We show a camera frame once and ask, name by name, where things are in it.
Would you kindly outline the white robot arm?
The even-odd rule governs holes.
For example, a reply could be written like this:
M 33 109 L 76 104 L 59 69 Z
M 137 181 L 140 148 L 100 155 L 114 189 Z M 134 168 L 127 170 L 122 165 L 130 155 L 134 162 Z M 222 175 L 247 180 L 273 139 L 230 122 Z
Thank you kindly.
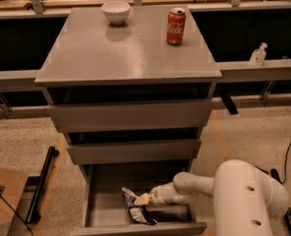
M 270 220 L 289 208 L 282 184 L 238 159 L 224 161 L 212 177 L 180 172 L 172 182 L 137 197 L 134 204 L 189 205 L 199 195 L 213 198 L 215 236 L 273 236 Z

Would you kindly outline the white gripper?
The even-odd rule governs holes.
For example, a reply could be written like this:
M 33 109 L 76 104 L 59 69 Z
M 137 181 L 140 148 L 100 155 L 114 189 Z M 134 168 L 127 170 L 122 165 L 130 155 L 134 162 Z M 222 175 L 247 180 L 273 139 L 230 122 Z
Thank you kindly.
M 144 193 L 135 199 L 134 205 L 137 207 L 153 205 L 171 205 L 179 203 L 179 192 L 173 183 L 159 185 L 152 188 L 148 193 Z

